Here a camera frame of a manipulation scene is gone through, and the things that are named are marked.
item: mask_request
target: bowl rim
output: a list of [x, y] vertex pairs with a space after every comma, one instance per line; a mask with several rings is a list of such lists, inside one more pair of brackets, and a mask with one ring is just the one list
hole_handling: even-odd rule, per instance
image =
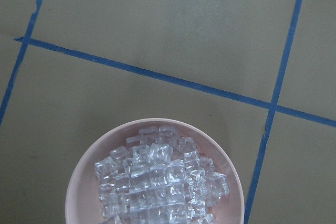
[[70, 198], [72, 198], [72, 196], [74, 195], [74, 191], [73, 191], [73, 184], [75, 182], [75, 178], [77, 177], [77, 174], [79, 173], [79, 170], [81, 168], [81, 163], [84, 162], [84, 160], [86, 160], [86, 157], [89, 156], [91, 154], [91, 152], [93, 150], [95, 150], [95, 147], [97, 145], [100, 144], [100, 142], [108, 137], [109, 135], [111, 135], [113, 132], [115, 131], [118, 131], [126, 126], [130, 126], [130, 125], [133, 125], [133, 124], [139, 124], [139, 123], [143, 123], [143, 122], [168, 122], [168, 123], [175, 123], [175, 124], [179, 124], [179, 125], [182, 125], [182, 126], [185, 126], [187, 128], [190, 128], [194, 131], [196, 131], [197, 133], [203, 135], [205, 138], [209, 139], [212, 144], [214, 144], [218, 149], [219, 151], [225, 156], [225, 158], [227, 159], [232, 171], [233, 171], [233, 174], [235, 175], [235, 178], [236, 178], [236, 181], [238, 182], [238, 189], [239, 189], [239, 194], [240, 194], [240, 208], [241, 208], [241, 211], [240, 211], [240, 216], [241, 216], [241, 219], [240, 219], [240, 224], [243, 224], [244, 222], [244, 195], [243, 195], [243, 188], [241, 187], [241, 182], [240, 182], [240, 179], [238, 177], [238, 174], [237, 174], [237, 171], [236, 171], [236, 168], [233, 166], [233, 163], [231, 161], [231, 159], [228, 157], [228, 155], [225, 153], [225, 151], [221, 148], [221, 146], [215, 141], [213, 140], [210, 136], [208, 136], [206, 133], [204, 133], [203, 131], [201, 131], [200, 129], [190, 125], [190, 124], [187, 124], [187, 123], [184, 123], [184, 122], [181, 122], [181, 121], [178, 121], [178, 120], [174, 120], [174, 119], [167, 119], [167, 118], [145, 118], [145, 119], [138, 119], [138, 120], [134, 120], [134, 121], [131, 121], [131, 122], [128, 122], [128, 123], [124, 123], [122, 125], [119, 125], [113, 129], [111, 129], [109, 132], [105, 133], [103, 136], [101, 136], [100, 138], [98, 138], [86, 151], [85, 153], [82, 155], [82, 157], [80, 158], [80, 160], [78, 161], [75, 169], [73, 170], [72, 172], [72, 175], [71, 175], [71, 178], [70, 178], [70, 181], [69, 181], [69, 184], [68, 184], [68, 188], [67, 188], [67, 193], [66, 193], [66, 200], [65, 200], [65, 218], [66, 218], [66, 224], [70, 224], [70, 212], [69, 212], [69, 209], [70, 209], [70, 204], [72, 203], [72, 201], [70, 200]]

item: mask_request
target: painter's tape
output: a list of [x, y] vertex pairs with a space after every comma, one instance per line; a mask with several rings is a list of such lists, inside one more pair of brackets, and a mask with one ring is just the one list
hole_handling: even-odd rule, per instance
[[11, 77], [9, 79], [9, 82], [8, 82], [8, 85], [7, 85], [7, 88], [6, 88], [5, 95], [2, 99], [1, 106], [0, 106], [0, 126], [2, 124], [2, 121], [3, 121], [3, 118], [5, 116], [5, 112], [6, 112], [9, 100], [10, 100], [11, 95], [12, 95], [12, 90], [13, 90], [13, 87], [14, 87], [14, 83], [15, 83], [17, 73], [18, 73], [19, 68], [21, 66], [21, 63], [23, 61], [23, 58], [26, 54], [27, 47], [29, 45], [29, 41], [30, 41], [30, 38], [31, 38], [33, 30], [34, 30], [35, 22], [36, 22], [38, 13], [40, 11], [42, 2], [43, 2], [43, 0], [36, 0], [36, 10], [35, 10], [34, 13], [32, 13], [32, 15], [30, 17], [30, 20], [29, 20], [29, 24], [28, 24], [27, 29], [26, 29], [26, 34], [22, 38], [22, 44], [21, 44], [21, 47], [20, 47], [20, 51], [19, 51], [19, 54], [17, 56], [17, 59], [16, 59], [16, 62], [15, 62]]
[[[22, 41], [22, 38], [16, 38], [15, 40]], [[122, 62], [118, 62], [118, 61], [115, 61], [115, 60], [110, 60], [110, 59], [98, 57], [98, 56], [95, 56], [95, 55], [90, 55], [90, 54], [87, 54], [87, 53], [84, 53], [84, 52], [81, 52], [81, 51], [66, 49], [66, 48], [63, 48], [63, 47], [60, 47], [60, 46], [56, 46], [56, 45], [53, 45], [53, 44], [50, 44], [50, 43], [47, 43], [47, 42], [43, 42], [43, 41], [40, 41], [40, 40], [35, 40], [35, 39], [31, 39], [29, 43], [31, 45], [41, 47], [41, 48], [44, 48], [44, 49], [48, 49], [48, 50], [52, 50], [52, 51], [56, 51], [56, 52], [61, 52], [63, 54], [74, 56], [74, 57], [77, 57], [77, 58], [80, 58], [80, 59], [89, 60], [89, 61], [92, 61], [92, 62], [96, 62], [96, 63], [100, 63], [100, 64], [103, 64], [103, 65], [106, 65], [106, 66], [122, 69], [122, 70], [132, 72], [132, 73], [137, 73], [137, 74], [140, 74], [142, 76], [151, 77], [151, 78], [154, 78], [154, 79], [166, 81], [166, 82], [169, 82], [169, 83], [177, 84], [177, 85], [180, 85], [180, 86], [183, 86], [183, 87], [195, 89], [195, 90], [206, 92], [206, 93], [209, 93], [209, 94], [214, 94], [214, 95], [217, 95], [219, 97], [229, 98], [229, 99], [232, 99], [232, 100], [235, 100], [235, 101], [251, 104], [251, 105], [261, 107], [261, 108], [264, 108], [264, 109], [268, 109], [268, 107], [269, 107], [268, 102], [264, 102], [264, 101], [257, 100], [257, 99], [254, 99], [254, 98], [246, 97], [246, 96], [240, 95], [240, 94], [235, 94], [235, 93], [232, 93], [232, 92], [229, 92], [229, 91], [209, 87], [209, 86], [202, 85], [202, 84], [199, 84], [199, 83], [196, 83], [196, 82], [176, 78], [176, 77], [173, 77], [173, 76], [167, 76], [167, 75], [162, 74], [162, 73], [154, 72], [154, 71], [151, 71], [151, 70], [148, 70], [148, 69], [139, 68], [139, 67], [132, 66], [132, 65], [129, 65], [129, 64], [125, 64], [125, 63], [122, 63]]]
[[306, 112], [290, 109], [290, 108], [283, 107], [283, 106], [277, 106], [277, 111], [280, 112], [280, 113], [283, 113], [283, 114], [296, 116], [297, 118], [303, 118], [303, 119], [306, 119], [306, 120], [309, 120], [309, 121], [312, 121], [312, 122], [321, 123], [321, 124], [325, 124], [325, 125], [328, 125], [328, 126], [336, 127], [336, 120], [323, 118], [323, 117], [318, 116], [318, 115], [309, 114], [309, 113], [306, 113]]
[[261, 142], [260, 142], [258, 157], [257, 157], [257, 160], [256, 160], [256, 165], [255, 165], [255, 168], [254, 168], [253, 177], [252, 177], [252, 181], [251, 181], [251, 184], [250, 184], [250, 189], [249, 189], [246, 204], [245, 204], [245, 215], [244, 215], [244, 223], [245, 224], [248, 223], [248, 220], [249, 220], [249, 217], [250, 217], [250, 214], [251, 214], [251, 209], [252, 209], [252, 205], [253, 205], [253, 201], [254, 201], [254, 196], [255, 196], [255, 193], [256, 193], [256, 190], [257, 190], [259, 176], [260, 176], [261, 168], [262, 168], [263, 162], [264, 162], [267, 141], [269, 139], [269, 134], [270, 134], [270, 131], [272, 129], [274, 115], [275, 115], [275, 112], [276, 112], [276, 108], [277, 108], [277, 104], [278, 104], [279, 96], [280, 96], [280, 92], [281, 92], [281, 87], [282, 87], [282, 83], [283, 83], [283, 78], [285, 76], [286, 67], [287, 67], [287, 63], [288, 63], [288, 59], [289, 59], [289, 54], [290, 54], [290, 50], [291, 50], [291, 47], [292, 47], [292, 44], [293, 44], [295, 30], [296, 30], [298, 19], [299, 19], [301, 4], [302, 4], [302, 0], [296, 0], [294, 10], [293, 10], [292, 19], [291, 19], [289, 30], [288, 30], [288, 35], [287, 35], [287, 39], [286, 39], [284, 52], [283, 52], [282, 58], [281, 58], [281, 63], [280, 63], [280, 67], [279, 67], [277, 81], [275, 83], [271, 104], [270, 104], [270, 107], [269, 107], [269, 110], [268, 110], [268, 115], [267, 115], [267, 119], [266, 119], [266, 126], [265, 126], [265, 133], [262, 136], [262, 139], [261, 139]]

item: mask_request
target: pink bowl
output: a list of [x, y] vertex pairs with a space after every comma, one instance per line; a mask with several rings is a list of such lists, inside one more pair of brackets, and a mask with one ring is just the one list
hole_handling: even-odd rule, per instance
[[227, 175], [230, 194], [223, 197], [211, 212], [218, 224], [243, 224], [243, 190], [237, 172], [223, 149], [199, 129], [183, 122], [161, 118], [141, 119], [123, 124], [91, 145], [78, 162], [69, 182], [65, 203], [66, 223], [98, 224], [102, 220], [98, 200], [99, 183], [94, 175], [94, 163], [107, 157], [110, 150], [124, 145], [125, 139], [137, 135], [139, 129], [153, 125], [175, 126], [181, 135], [194, 139], [200, 153], [214, 160], [218, 171]]

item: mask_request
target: ice cube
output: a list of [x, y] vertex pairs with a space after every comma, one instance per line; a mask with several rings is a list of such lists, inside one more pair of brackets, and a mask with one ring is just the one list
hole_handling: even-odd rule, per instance
[[166, 212], [166, 205], [151, 207], [149, 209], [150, 224], [169, 224], [169, 218]]
[[94, 164], [94, 171], [96, 176], [100, 179], [114, 173], [117, 170], [117, 163], [111, 158], [107, 157], [102, 161], [99, 161]]
[[188, 184], [192, 191], [192, 195], [197, 199], [204, 199], [207, 188], [206, 188], [206, 180], [205, 180], [205, 172], [204, 169], [192, 170], [188, 177]]
[[110, 193], [114, 190], [114, 186], [104, 185], [100, 186], [98, 189], [98, 198], [101, 201], [105, 201], [106, 198], [110, 195]]
[[152, 207], [165, 205], [167, 203], [167, 193], [164, 186], [154, 186], [148, 188], [149, 202]]
[[169, 164], [173, 148], [167, 144], [152, 144], [150, 148], [150, 160], [155, 163]]
[[126, 138], [126, 147], [128, 149], [132, 148], [133, 146], [137, 146], [140, 144], [140, 136], [132, 136]]
[[204, 216], [202, 224], [217, 224], [217, 222], [212, 214], [207, 214]]
[[183, 162], [171, 162], [167, 166], [167, 179], [169, 183], [186, 182], [185, 165]]
[[131, 173], [133, 171], [139, 170], [141, 168], [144, 168], [144, 165], [139, 165], [138, 163], [134, 163], [134, 160], [132, 157], [127, 158], [123, 161], [123, 167], [125, 173]]
[[159, 129], [156, 126], [150, 128], [140, 129], [140, 144], [151, 145], [156, 143], [156, 139], [159, 135]]
[[115, 177], [117, 177], [118, 171], [115, 171], [114, 173], [110, 174], [109, 176], [104, 177], [101, 180], [101, 185], [102, 186], [112, 186], [114, 187], [114, 181]]
[[133, 164], [134, 165], [148, 165], [149, 164], [149, 149], [146, 144], [132, 147]]
[[110, 193], [103, 204], [103, 211], [106, 212], [106, 217], [127, 212], [124, 194]]
[[205, 195], [205, 206], [206, 207], [214, 207], [218, 205], [219, 202], [219, 196], [216, 194], [216, 192], [207, 191], [207, 194]]
[[131, 216], [129, 214], [119, 215], [119, 218], [120, 218], [121, 224], [133, 224], [131, 222]]
[[163, 186], [168, 184], [166, 177], [166, 169], [167, 166], [165, 164], [157, 164], [149, 168], [151, 183], [153, 186]]
[[131, 153], [125, 146], [120, 146], [110, 151], [110, 156], [116, 163], [121, 164], [124, 159], [131, 157]]
[[226, 181], [226, 175], [213, 172], [209, 175], [208, 179], [211, 190], [216, 193], [216, 195], [223, 196], [230, 193]]
[[166, 209], [170, 224], [187, 224], [185, 203], [168, 204]]
[[212, 173], [216, 169], [214, 161], [211, 158], [203, 156], [199, 158], [199, 164], [204, 168], [205, 174]]
[[188, 185], [188, 183], [183, 184], [184, 187], [184, 193], [185, 193], [185, 200], [186, 202], [190, 201], [193, 196], [193, 190], [192, 187]]
[[183, 183], [171, 183], [166, 187], [168, 203], [185, 202]]
[[139, 209], [147, 208], [149, 205], [149, 197], [147, 189], [130, 190], [128, 193], [130, 202], [130, 210], [139, 211]]
[[192, 218], [201, 218], [206, 214], [205, 203], [202, 200], [192, 199], [187, 203], [188, 215]]
[[149, 211], [147, 208], [139, 209], [139, 211], [131, 212], [132, 224], [148, 224], [149, 223]]
[[123, 191], [127, 193], [130, 188], [130, 174], [122, 173], [117, 175], [114, 180], [114, 186], [117, 192]]
[[179, 144], [177, 149], [181, 153], [192, 152], [197, 150], [196, 143], [191, 137], [181, 137], [178, 142]]
[[171, 147], [177, 147], [177, 140], [180, 135], [173, 126], [162, 126], [159, 128], [159, 137], [157, 143], [169, 144]]
[[147, 167], [135, 170], [131, 173], [131, 186], [133, 189], [148, 188], [151, 183], [151, 177]]
[[184, 153], [184, 165], [187, 173], [192, 170], [198, 170], [201, 167], [198, 150]]
[[106, 220], [101, 221], [99, 224], [122, 224], [118, 215], [111, 216]]

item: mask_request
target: floor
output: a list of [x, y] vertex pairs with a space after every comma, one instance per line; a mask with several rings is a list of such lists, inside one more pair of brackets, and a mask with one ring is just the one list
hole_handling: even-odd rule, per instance
[[0, 222], [65, 222], [86, 149], [160, 117], [222, 146], [245, 223], [335, 223], [334, 2], [0, 0]]

